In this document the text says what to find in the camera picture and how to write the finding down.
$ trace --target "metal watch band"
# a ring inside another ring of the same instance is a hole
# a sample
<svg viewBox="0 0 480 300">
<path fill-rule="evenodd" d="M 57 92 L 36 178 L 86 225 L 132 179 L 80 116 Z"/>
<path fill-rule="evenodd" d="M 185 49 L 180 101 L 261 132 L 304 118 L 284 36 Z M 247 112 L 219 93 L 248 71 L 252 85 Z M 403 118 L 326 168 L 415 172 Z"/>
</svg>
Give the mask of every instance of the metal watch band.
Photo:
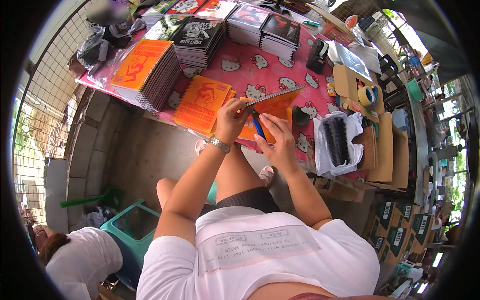
<svg viewBox="0 0 480 300">
<path fill-rule="evenodd" d="M 228 147 L 227 144 L 225 144 L 221 140 L 217 139 L 214 135 L 208 139 L 208 142 L 214 144 L 215 146 L 217 146 L 218 149 L 222 150 L 227 154 L 230 152 L 230 147 Z"/>
</svg>

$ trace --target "fluorescent light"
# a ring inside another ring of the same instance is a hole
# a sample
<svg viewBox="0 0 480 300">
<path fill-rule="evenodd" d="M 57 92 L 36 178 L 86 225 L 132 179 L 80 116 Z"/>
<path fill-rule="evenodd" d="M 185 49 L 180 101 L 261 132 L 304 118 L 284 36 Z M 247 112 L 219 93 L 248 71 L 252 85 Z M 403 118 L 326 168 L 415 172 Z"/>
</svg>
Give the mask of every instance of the fluorescent light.
<svg viewBox="0 0 480 300">
<path fill-rule="evenodd" d="M 443 255 L 444 255 L 444 254 L 443 254 L 442 252 L 438 252 L 438 253 L 437 253 L 437 256 L 435 257 L 435 261 L 434 261 L 433 264 L 432 264 L 432 267 L 434 267 L 434 268 L 438 267 L 438 265 L 440 264 L 440 261 L 441 261 Z"/>
<path fill-rule="evenodd" d="M 428 283 L 422 283 L 417 294 L 423 294 L 423 291 L 427 288 Z"/>
</svg>

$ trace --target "brown hair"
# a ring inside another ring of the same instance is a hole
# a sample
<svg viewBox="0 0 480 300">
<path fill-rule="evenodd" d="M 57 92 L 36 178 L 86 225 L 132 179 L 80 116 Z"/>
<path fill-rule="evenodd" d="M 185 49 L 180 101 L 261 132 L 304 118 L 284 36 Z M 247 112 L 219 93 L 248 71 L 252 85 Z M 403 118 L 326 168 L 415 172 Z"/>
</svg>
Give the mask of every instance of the brown hair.
<svg viewBox="0 0 480 300">
<path fill-rule="evenodd" d="M 48 240 L 43 245 L 42 249 L 40 249 L 40 262 L 47 266 L 52 256 L 60 249 L 61 246 L 66 245 L 70 242 L 70 239 L 63 233 L 56 232 L 52 234 Z"/>
</svg>

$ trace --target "hand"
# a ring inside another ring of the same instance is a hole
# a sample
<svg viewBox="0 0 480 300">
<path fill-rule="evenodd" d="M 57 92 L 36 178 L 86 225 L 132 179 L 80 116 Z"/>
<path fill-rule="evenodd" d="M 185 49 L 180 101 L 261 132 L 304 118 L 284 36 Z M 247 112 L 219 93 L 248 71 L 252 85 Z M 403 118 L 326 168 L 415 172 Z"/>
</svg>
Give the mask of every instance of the hand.
<svg viewBox="0 0 480 300">
<path fill-rule="evenodd" d="M 270 145 L 263 137 L 255 135 L 258 146 L 262 149 L 272 166 L 286 177 L 301 170 L 295 155 L 295 139 L 293 138 L 291 128 L 289 128 L 289 123 L 286 120 L 266 113 L 260 115 L 260 121 L 262 121 L 276 140 L 276 144 L 273 148 L 270 148 Z"/>
<path fill-rule="evenodd" d="M 250 115 L 249 109 L 242 110 L 240 114 L 237 112 L 248 102 L 248 100 L 233 98 L 222 106 L 216 114 L 215 137 L 229 147 L 233 146 L 247 121 L 248 115 Z"/>
</svg>

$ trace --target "pink shoe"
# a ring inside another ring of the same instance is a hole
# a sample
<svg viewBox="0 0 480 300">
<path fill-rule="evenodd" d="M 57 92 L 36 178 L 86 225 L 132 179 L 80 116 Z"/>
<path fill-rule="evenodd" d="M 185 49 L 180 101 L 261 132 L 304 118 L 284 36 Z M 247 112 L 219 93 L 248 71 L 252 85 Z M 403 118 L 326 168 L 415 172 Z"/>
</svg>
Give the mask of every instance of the pink shoe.
<svg viewBox="0 0 480 300">
<path fill-rule="evenodd" d="M 197 153 L 197 156 L 200 155 L 200 153 L 207 147 L 207 140 L 200 139 L 195 143 L 195 152 Z"/>
<path fill-rule="evenodd" d="M 265 183 L 265 187 L 269 188 L 272 185 L 273 178 L 275 177 L 275 170 L 272 166 L 266 166 L 260 171 L 258 175 L 260 179 Z"/>
</svg>

